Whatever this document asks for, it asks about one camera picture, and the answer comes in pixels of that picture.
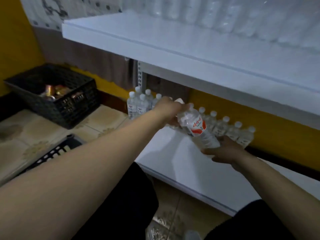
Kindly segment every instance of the person's right arm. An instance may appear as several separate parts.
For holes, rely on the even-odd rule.
[[[203,149],[215,162],[231,164],[250,182],[261,198],[296,239],[320,239],[320,201],[240,145],[224,136],[221,147]]]

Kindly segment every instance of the perforated metal post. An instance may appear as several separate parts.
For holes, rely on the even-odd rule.
[[[142,72],[140,61],[138,61],[138,86],[141,87],[141,90],[144,93],[147,88],[147,74]]]

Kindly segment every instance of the shelving unit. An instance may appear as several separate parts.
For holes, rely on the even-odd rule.
[[[126,11],[62,25],[63,37],[138,60],[146,74],[320,130],[320,56]],[[161,129],[136,162],[149,174],[234,215],[259,196],[229,165],[212,162],[189,137]],[[320,182],[268,163],[320,199]]]

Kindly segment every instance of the hand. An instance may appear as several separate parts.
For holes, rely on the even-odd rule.
[[[220,147],[218,148],[205,148],[201,152],[206,155],[213,155],[212,161],[217,163],[231,164],[232,167],[239,171],[238,162],[244,158],[252,157],[252,155],[246,152],[241,145],[231,140],[227,136],[218,138]]]
[[[176,115],[189,109],[189,105],[172,101],[169,97],[162,97],[155,105],[154,111],[163,116],[164,124],[179,126]]]

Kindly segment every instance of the person's left arm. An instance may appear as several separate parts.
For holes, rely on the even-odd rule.
[[[1,239],[70,239],[117,185],[154,134],[186,105],[154,110],[0,188]]]

